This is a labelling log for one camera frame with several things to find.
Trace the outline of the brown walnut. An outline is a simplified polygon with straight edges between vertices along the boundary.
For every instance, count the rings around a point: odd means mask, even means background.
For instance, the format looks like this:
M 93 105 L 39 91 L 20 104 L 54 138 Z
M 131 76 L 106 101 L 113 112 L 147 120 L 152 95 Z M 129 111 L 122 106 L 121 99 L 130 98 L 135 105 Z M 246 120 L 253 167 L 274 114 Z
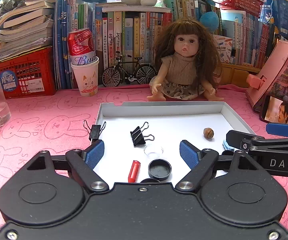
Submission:
M 214 137 L 214 131 L 207 127 L 203 130 L 203 136 L 208 139 L 208 140 L 211 140 L 213 137 Z

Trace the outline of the black round lid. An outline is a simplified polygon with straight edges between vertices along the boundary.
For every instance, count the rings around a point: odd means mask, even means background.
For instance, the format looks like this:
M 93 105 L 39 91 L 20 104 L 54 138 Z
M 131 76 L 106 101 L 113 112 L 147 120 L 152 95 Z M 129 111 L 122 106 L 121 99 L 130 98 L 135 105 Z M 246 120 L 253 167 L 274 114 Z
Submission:
M 168 179 L 171 171 L 171 165 L 164 159 L 155 159 L 148 165 L 148 174 L 150 178 L 154 178 L 159 181 Z
M 141 183 L 160 183 L 160 181 L 154 178 L 146 178 L 142 180 Z

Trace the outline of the red crayon cap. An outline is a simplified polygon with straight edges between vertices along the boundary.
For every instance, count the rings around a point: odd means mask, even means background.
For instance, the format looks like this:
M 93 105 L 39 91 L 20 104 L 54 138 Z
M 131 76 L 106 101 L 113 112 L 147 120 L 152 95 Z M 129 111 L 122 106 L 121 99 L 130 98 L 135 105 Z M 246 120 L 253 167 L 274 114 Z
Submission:
M 141 163 L 134 160 L 128 175 L 128 183 L 135 183 L 139 174 Z

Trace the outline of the black binder clip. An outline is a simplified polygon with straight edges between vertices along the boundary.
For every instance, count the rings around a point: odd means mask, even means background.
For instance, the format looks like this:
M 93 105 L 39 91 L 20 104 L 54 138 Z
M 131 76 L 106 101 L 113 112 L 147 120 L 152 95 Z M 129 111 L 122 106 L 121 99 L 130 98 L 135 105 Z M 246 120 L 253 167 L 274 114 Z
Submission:
M 87 130 L 89 134 L 89 141 L 94 143 L 97 141 L 103 132 L 103 130 L 106 127 L 106 122 L 104 122 L 102 125 L 92 125 L 91 127 L 88 125 L 87 120 L 83 121 L 83 127 Z
M 137 126 L 133 131 L 130 132 L 132 137 L 133 146 L 142 146 L 146 144 L 146 141 L 154 141 L 155 137 L 150 135 L 144 135 L 143 132 L 149 128 L 149 123 L 144 122 L 144 124 L 140 127 Z

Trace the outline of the black round container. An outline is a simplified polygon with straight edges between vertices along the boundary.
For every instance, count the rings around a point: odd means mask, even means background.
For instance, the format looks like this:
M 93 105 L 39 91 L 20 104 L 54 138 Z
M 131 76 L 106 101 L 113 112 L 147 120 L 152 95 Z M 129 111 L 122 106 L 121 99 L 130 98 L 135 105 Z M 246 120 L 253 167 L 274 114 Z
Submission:
M 230 150 L 225 150 L 225 151 L 222 152 L 221 155 L 233 156 L 233 155 L 234 155 L 234 152 L 233 152 L 233 151 L 230 151 Z

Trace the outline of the blue hair clip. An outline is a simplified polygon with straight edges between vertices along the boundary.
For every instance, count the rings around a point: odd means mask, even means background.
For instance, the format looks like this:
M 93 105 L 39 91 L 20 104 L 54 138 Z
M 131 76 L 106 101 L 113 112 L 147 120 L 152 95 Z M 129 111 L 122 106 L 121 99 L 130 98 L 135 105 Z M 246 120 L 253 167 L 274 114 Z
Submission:
M 225 149 L 225 151 L 232 151 L 232 152 L 235 151 L 235 148 L 230 146 L 226 140 L 223 141 L 222 146 Z

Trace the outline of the black binder clip on box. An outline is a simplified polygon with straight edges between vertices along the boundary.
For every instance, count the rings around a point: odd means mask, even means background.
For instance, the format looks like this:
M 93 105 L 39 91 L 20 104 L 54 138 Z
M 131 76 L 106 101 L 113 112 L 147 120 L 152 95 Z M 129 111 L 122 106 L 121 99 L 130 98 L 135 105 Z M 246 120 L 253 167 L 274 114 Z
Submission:
M 87 130 L 89 134 L 89 141 L 94 143 L 97 141 L 103 132 L 103 130 L 106 127 L 106 122 L 104 122 L 102 125 L 92 125 L 91 127 L 88 125 L 87 120 L 83 121 L 83 127 Z

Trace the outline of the smartphone showing video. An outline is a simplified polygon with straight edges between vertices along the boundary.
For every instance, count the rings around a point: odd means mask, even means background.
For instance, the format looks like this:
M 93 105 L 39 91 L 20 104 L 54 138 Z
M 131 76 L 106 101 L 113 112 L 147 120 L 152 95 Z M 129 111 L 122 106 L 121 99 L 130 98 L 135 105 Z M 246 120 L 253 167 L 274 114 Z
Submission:
M 267 123 L 288 124 L 288 102 L 267 94 L 259 118 Z

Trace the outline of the white shallow cardboard box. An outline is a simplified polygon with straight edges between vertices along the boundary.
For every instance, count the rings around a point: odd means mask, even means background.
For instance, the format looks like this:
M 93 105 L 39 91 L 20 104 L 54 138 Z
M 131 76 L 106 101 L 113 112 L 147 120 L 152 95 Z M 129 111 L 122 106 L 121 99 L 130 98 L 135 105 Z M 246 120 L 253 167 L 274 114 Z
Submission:
M 128 181 L 134 160 L 141 163 L 137 181 L 148 178 L 148 165 L 154 159 L 164 159 L 170 163 L 172 171 L 168 181 L 176 184 L 190 171 L 180 157 L 182 140 L 187 140 L 200 150 L 211 148 L 222 153 L 222 143 L 228 131 L 254 132 L 227 103 L 210 101 L 125 102 L 119 106 L 103 103 L 96 122 L 106 122 L 106 127 L 100 136 L 104 142 L 104 155 L 94 171 L 109 187 Z M 152 134 L 155 140 L 134 147 L 130 132 L 144 122 L 149 123 L 149 128 L 143 134 Z M 203 136 L 203 130 L 207 127 L 214 131 L 211 140 Z M 163 154 L 157 158 L 147 157 L 145 146 L 158 146 L 163 149 Z

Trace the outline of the white paper cup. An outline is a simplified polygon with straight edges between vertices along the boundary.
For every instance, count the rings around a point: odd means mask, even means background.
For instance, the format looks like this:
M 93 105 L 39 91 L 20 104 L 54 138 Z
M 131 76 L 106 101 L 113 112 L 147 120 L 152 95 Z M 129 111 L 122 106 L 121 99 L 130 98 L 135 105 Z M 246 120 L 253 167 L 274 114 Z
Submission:
M 89 64 L 71 65 L 81 96 L 94 96 L 98 92 L 98 63 L 96 56 Z

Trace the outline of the brown-haired doll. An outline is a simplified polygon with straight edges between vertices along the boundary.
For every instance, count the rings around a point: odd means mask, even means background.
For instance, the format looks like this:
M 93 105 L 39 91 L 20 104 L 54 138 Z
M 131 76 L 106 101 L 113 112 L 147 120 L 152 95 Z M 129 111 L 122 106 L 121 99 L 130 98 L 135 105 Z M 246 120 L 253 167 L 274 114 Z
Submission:
M 154 44 L 158 73 L 150 81 L 149 101 L 189 101 L 216 96 L 221 61 L 212 34 L 200 22 L 183 18 L 165 27 Z

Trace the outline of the miniature black bicycle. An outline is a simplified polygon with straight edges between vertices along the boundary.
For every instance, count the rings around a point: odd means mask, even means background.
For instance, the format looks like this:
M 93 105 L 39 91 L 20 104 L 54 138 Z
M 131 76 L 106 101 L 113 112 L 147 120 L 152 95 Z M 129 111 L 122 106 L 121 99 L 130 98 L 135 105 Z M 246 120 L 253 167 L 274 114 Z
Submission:
M 139 85 L 149 84 L 157 72 L 150 63 L 141 63 L 143 57 L 135 57 L 135 61 L 123 61 L 123 55 L 116 51 L 115 60 L 117 64 L 104 70 L 102 75 L 102 85 L 104 87 L 117 87 L 124 81 L 132 83 L 136 81 Z M 123 66 L 135 63 L 135 68 L 130 73 Z

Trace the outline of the red plastic crate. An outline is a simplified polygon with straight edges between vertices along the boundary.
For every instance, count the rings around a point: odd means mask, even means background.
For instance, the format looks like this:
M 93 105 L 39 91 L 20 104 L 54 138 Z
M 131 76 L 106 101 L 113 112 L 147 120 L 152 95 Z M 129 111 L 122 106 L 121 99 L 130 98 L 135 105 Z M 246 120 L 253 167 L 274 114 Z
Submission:
M 7 99 L 54 95 L 53 48 L 43 47 L 1 61 L 0 83 Z

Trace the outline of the red Budweiser can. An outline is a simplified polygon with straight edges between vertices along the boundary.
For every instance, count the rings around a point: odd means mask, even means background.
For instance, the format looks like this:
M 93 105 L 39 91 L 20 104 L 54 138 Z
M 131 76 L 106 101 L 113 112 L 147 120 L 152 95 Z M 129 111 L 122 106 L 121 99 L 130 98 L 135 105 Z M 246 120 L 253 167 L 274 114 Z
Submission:
M 67 41 L 73 65 L 82 66 L 96 60 L 93 36 L 89 28 L 69 32 Z

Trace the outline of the red plastic basket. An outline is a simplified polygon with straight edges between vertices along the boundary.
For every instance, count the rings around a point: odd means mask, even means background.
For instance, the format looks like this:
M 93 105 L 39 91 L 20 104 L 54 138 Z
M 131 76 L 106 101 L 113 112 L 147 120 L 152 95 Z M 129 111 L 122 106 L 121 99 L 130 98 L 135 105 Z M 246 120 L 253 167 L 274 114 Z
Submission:
M 261 0 L 219 0 L 221 9 L 242 10 L 249 14 L 259 17 L 263 6 Z

